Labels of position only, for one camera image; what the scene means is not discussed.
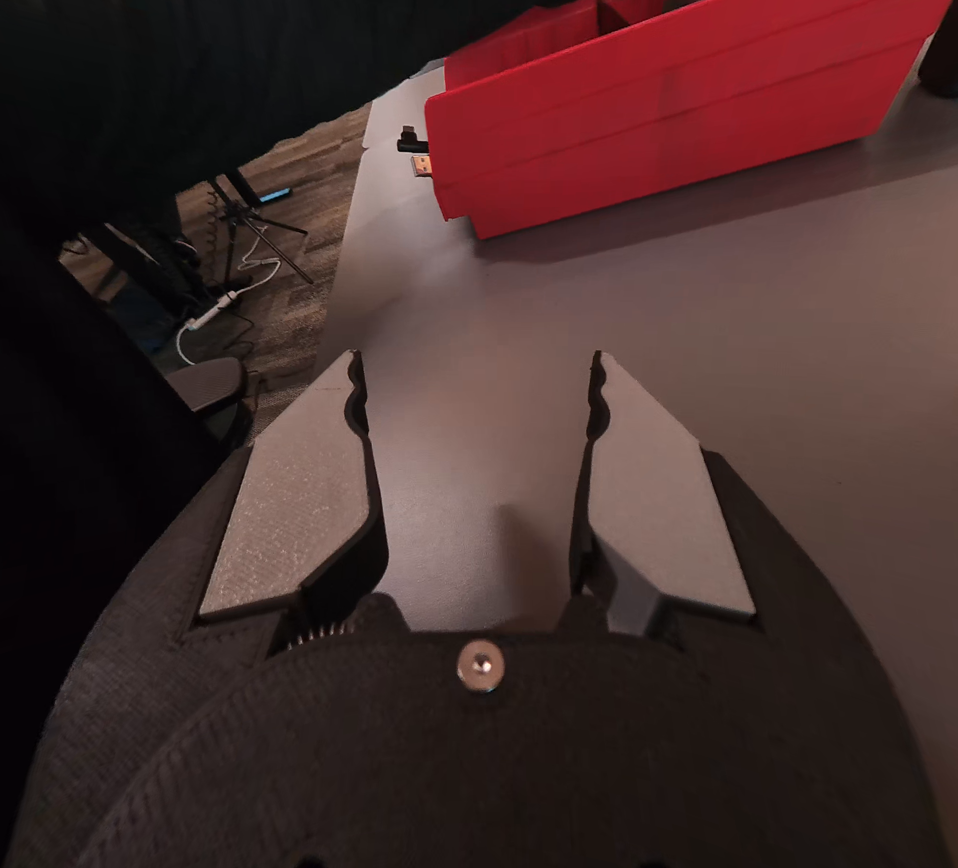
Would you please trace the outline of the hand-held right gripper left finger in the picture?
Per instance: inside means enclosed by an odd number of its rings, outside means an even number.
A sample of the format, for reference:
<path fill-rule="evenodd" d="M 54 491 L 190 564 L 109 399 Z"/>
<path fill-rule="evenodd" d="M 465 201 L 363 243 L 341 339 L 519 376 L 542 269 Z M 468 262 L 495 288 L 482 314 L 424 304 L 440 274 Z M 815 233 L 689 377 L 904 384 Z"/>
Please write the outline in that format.
<path fill-rule="evenodd" d="M 367 400 L 362 354 L 347 350 L 257 436 L 201 622 L 342 623 L 374 592 L 389 548 Z"/>

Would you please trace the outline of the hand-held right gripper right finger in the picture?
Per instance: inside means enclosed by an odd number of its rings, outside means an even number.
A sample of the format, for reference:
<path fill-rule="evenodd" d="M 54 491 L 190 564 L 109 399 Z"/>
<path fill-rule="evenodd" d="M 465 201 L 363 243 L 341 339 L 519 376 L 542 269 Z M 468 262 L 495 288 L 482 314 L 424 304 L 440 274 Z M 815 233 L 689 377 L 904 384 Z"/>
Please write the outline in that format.
<path fill-rule="evenodd" d="M 610 353 L 592 357 L 570 588 L 610 632 L 652 638 L 675 613 L 757 613 L 698 439 Z"/>

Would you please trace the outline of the black tripod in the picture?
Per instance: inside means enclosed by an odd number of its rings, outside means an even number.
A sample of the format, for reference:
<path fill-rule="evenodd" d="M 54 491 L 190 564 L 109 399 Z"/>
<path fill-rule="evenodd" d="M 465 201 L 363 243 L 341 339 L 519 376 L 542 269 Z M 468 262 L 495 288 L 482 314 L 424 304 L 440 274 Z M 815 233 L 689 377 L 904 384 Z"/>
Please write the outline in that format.
<path fill-rule="evenodd" d="M 266 260 L 276 270 L 282 267 L 290 269 L 307 286 L 314 286 L 315 279 L 305 269 L 281 250 L 266 234 L 270 228 L 278 229 L 297 235 L 303 239 L 307 232 L 299 227 L 281 222 L 264 215 L 262 210 L 270 203 L 283 201 L 291 196 L 291 189 L 282 189 L 271 193 L 267 199 L 261 198 L 245 179 L 238 169 L 225 172 L 221 177 L 213 177 L 207 181 L 210 191 L 221 204 L 220 221 L 225 227 L 226 249 L 222 289 L 236 291 L 246 287 L 239 282 L 244 272 L 255 268 L 258 263 L 252 261 L 257 247 L 262 244 L 273 254 L 272 260 Z M 253 247 L 249 253 L 236 260 L 237 245 L 240 228 L 246 228 L 254 237 Z"/>

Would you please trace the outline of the red plastic bin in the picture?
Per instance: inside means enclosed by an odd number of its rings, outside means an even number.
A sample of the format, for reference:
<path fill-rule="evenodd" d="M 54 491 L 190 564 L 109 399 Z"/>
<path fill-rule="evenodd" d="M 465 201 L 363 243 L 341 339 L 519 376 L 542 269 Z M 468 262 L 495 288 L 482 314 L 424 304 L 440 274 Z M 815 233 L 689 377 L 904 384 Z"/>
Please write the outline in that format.
<path fill-rule="evenodd" d="M 952 0 L 577 0 L 445 60 L 435 197 L 480 239 L 875 133 Z"/>

